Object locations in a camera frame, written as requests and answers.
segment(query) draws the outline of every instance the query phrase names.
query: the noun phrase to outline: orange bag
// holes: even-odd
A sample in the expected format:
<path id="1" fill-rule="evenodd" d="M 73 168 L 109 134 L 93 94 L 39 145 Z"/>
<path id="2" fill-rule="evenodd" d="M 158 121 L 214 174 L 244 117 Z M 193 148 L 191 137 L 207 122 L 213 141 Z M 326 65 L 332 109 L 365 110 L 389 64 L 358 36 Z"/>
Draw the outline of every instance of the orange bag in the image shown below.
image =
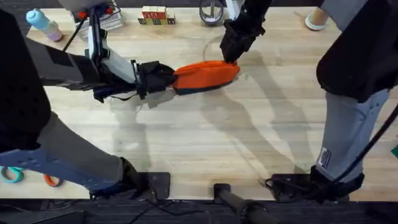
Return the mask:
<path id="1" fill-rule="evenodd" d="M 230 84 L 240 68 L 222 60 L 194 63 L 177 69 L 177 80 L 172 85 L 178 95 L 215 90 Z"/>

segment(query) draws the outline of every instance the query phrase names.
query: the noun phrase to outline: wire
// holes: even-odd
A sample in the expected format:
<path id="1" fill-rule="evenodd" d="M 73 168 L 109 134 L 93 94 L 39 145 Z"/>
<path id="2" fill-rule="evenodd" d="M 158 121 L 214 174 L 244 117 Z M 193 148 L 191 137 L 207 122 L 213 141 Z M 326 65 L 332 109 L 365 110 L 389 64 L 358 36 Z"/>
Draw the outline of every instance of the wire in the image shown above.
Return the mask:
<path id="1" fill-rule="evenodd" d="M 15 209 L 15 210 L 18 210 L 18 211 L 20 211 L 20 212 L 46 212 L 46 211 L 58 211 L 58 210 L 62 210 L 62 209 L 69 208 L 69 207 L 71 207 L 74 203 L 77 203 L 77 202 L 79 202 L 80 200 L 68 200 L 68 201 L 70 201 L 70 203 L 68 203 L 68 204 L 66 204 L 66 205 L 63 205 L 63 204 L 65 204 L 66 201 L 60 203 L 59 205 L 63 205 L 63 206 L 61 206 L 61 207 L 46 208 L 46 209 L 40 209 L 40 210 L 29 210 L 29 209 L 24 209 L 24 208 L 15 206 L 15 205 L 6 205 L 6 204 L 1 204 L 0 207 L 9 207 L 9 208 L 13 208 L 13 209 Z"/>
<path id="2" fill-rule="evenodd" d="M 165 205 L 161 205 L 161 206 L 169 207 L 169 206 L 171 206 L 171 205 L 174 204 L 174 203 L 175 203 L 175 202 L 171 202 L 171 203 L 168 203 L 168 204 L 165 204 Z M 151 211 L 151 210 L 153 210 L 153 209 L 155 209 L 154 206 L 152 206 L 152 205 L 148 206 L 145 210 L 143 210 L 140 214 L 138 214 L 137 216 L 135 216 L 131 221 L 129 221 L 129 222 L 126 223 L 126 224 L 133 224 L 133 223 L 136 222 L 138 219 L 140 219 L 141 216 L 145 215 L 147 212 L 149 212 L 149 211 Z"/>
<path id="3" fill-rule="evenodd" d="M 18 210 L 18 211 L 20 211 L 20 212 L 34 212 L 34 211 L 32 211 L 32 210 L 20 208 L 20 207 L 14 206 L 14 205 L 0 205 L 0 207 L 9 207 L 9 208 L 13 208 L 13 209 L 15 209 L 15 210 Z"/>
<path id="4" fill-rule="evenodd" d="M 190 215 L 190 214 L 196 214 L 196 213 L 205 213 L 208 216 L 208 224 L 212 224 L 213 223 L 213 219 L 212 219 L 211 214 L 210 214 L 210 212 L 208 210 L 191 210 L 191 211 L 187 211 L 187 212 L 175 213 L 175 212 L 171 212 L 169 210 L 166 210 L 166 209 L 162 208 L 161 206 L 159 206 L 159 205 L 157 205 L 157 204 L 155 204 L 153 202 L 150 202 L 150 201 L 147 201 L 147 202 L 149 202 L 151 205 L 155 206 L 156 208 L 158 208 L 162 212 L 165 212 L 165 213 L 167 213 L 169 215 L 172 215 L 174 217 L 181 217 L 181 216 L 184 216 L 184 215 Z"/>
<path id="5" fill-rule="evenodd" d="M 76 37 L 76 35 L 77 35 L 77 33 L 79 32 L 79 30 L 81 29 L 83 23 L 86 21 L 87 17 L 88 17 L 88 13 L 86 13 L 86 15 L 84 16 L 84 18 L 81 19 L 79 25 L 76 27 L 74 33 L 73 33 L 72 36 L 69 38 L 67 44 L 63 47 L 63 49 L 62 49 L 63 52 L 66 52 L 66 51 L 67 51 L 69 45 L 72 43 L 72 41 L 73 41 L 74 38 Z"/>
<path id="6" fill-rule="evenodd" d="M 338 176 L 334 181 L 330 182 L 328 185 L 323 186 L 321 188 L 319 188 L 318 190 L 304 195 L 301 198 L 296 198 L 296 199 L 292 199 L 292 200 L 286 200 L 286 201 L 281 201 L 278 203 L 295 203 L 301 200 L 306 200 L 306 199 L 310 199 L 314 196 L 316 196 L 317 194 L 327 190 L 328 188 L 334 186 L 335 184 L 337 184 L 339 181 L 341 181 L 342 179 L 344 179 L 366 156 L 366 154 L 372 149 L 372 147 L 378 142 L 378 140 L 381 138 L 381 136 L 388 130 L 388 128 L 391 126 L 391 124 L 394 122 L 394 120 L 397 118 L 398 116 L 398 104 L 396 105 L 396 107 L 394 108 L 394 110 L 391 112 L 391 114 L 389 115 L 389 117 L 386 119 L 386 121 L 384 122 L 384 124 L 381 126 L 381 128 L 377 131 L 377 133 L 373 136 L 373 138 L 369 141 L 369 143 L 365 146 L 365 148 L 361 151 L 361 153 L 359 154 L 359 156 L 354 160 L 353 163 L 351 163 L 351 165 L 349 165 L 349 167 L 340 175 Z"/>
<path id="7" fill-rule="evenodd" d="M 136 93 L 136 94 L 134 94 L 134 95 L 132 95 L 132 96 L 129 96 L 129 97 L 127 97 L 127 98 L 121 98 L 121 97 L 118 97 L 118 96 L 110 96 L 111 98 L 115 98 L 115 99 L 119 99 L 119 100 L 121 100 L 121 101 L 127 101 L 127 100 L 130 100 L 133 96 L 137 96 L 138 95 L 138 93 Z"/>
<path id="8" fill-rule="evenodd" d="M 118 9 L 118 10 L 117 10 L 116 12 L 110 14 L 108 17 L 103 18 L 103 19 L 100 19 L 100 21 L 105 21 L 105 20 L 109 19 L 110 17 L 112 17 L 112 16 L 114 16 L 114 15 L 116 15 L 117 13 L 120 13 L 120 12 L 122 11 L 118 6 L 115 6 L 115 5 L 109 5 L 109 6 L 115 7 L 115 8 Z"/>

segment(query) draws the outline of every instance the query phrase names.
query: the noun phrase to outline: wooden table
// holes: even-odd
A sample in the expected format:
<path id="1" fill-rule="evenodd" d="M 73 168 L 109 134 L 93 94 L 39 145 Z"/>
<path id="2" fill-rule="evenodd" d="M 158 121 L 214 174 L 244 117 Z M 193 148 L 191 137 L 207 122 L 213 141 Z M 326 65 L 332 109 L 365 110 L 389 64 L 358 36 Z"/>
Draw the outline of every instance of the wooden table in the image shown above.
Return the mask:
<path id="1" fill-rule="evenodd" d="M 303 20 L 312 7 L 273 7 L 264 37 L 239 59 L 241 73 L 220 90 L 188 96 L 173 91 L 145 101 L 108 99 L 90 91 L 46 88 L 52 109 L 72 130 L 100 149 L 129 159 L 140 171 L 172 175 L 170 198 L 209 199 L 215 183 L 232 185 L 244 197 L 272 200 L 258 179 L 274 173 L 308 172 L 318 156 L 325 122 L 325 92 L 315 77 L 320 57 L 340 34 L 332 23 L 311 32 Z M 63 9 L 43 10 L 68 39 L 74 28 Z M 205 27 L 198 9 L 175 9 L 177 25 L 143 26 L 139 9 L 123 9 L 127 26 L 112 31 L 108 43 L 138 62 L 160 60 L 178 68 L 202 60 L 221 60 L 223 27 Z M 61 49 L 37 30 L 28 37 Z M 77 38 L 69 52 L 83 54 Z M 397 103 L 393 91 L 377 122 L 380 127 Z M 366 181 L 352 200 L 398 200 L 398 143 L 395 124 L 364 162 Z M 83 187 L 46 186 L 42 175 L 25 172 L 18 184 L 0 182 L 2 198 L 88 198 Z"/>

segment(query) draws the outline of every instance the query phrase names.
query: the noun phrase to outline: toy block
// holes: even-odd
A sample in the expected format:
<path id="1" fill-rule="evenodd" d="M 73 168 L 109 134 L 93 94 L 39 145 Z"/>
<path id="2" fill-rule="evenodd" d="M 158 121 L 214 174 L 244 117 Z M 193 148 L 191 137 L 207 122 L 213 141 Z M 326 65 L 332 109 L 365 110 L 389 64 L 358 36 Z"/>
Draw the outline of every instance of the toy block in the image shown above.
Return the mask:
<path id="1" fill-rule="evenodd" d="M 151 6 L 149 11 L 149 17 L 151 19 L 158 19 L 157 17 L 157 8 L 158 6 Z"/>
<path id="2" fill-rule="evenodd" d="M 154 25 L 154 21 L 151 18 L 145 18 L 145 21 L 147 22 L 148 25 Z"/>
<path id="3" fill-rule="evenodd" d="M 160 19 L 152 19 L 154 21 L 154 25 L 162 25 Z"/>
<path id="4" fill-rule="evenodd" d="M 158 19 L 166 19 L 167 15 L 166 15 L 166 7 L 164 6 L 159 6 L 157 8 L 157 18 Z"/>
<path id="5" fill-rule="evenodd" d="M 150 18 L 150 6 L 142 7 L 142 16 L 144 16 L 144 18 Z"/>
<path id="6" fill-rule="evenodd" d="M 146 24 L 147 24 L 147 21 L 145 20 L 145 18 L 144 18 L 143 15 L 138 15 L 138 22 L 139 22 L 141 25 L 146 25 Z"/>
<path id="7" fill-rule="evenodd" d="M 167 15 L 167 24 L 168 25 L 175 25 L 175 14 L 168 14 Z"/>

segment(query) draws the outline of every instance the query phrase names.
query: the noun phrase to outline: light blue bottle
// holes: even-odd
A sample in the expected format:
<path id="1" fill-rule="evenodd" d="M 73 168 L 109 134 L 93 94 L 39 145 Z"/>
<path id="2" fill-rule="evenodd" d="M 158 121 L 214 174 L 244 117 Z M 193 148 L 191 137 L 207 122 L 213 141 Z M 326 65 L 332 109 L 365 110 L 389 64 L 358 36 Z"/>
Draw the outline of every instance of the light blue bottle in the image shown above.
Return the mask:
<path id="1" fill-rule="evenodd" d="M 50 20 L 40 9 L 33 9 L 27 12 L 26 21 L 38 30 L 44 29 L 50 24 Z"/>
<path id="2" fill-rule="evenodd" d="M 26 21 L 43 32 L 50 40 L 59 41 L 62 39 L 63 35 L 58 28 L 58 24 L 55 21 L 50 21 L 40 9 L 27 12 Z"/>

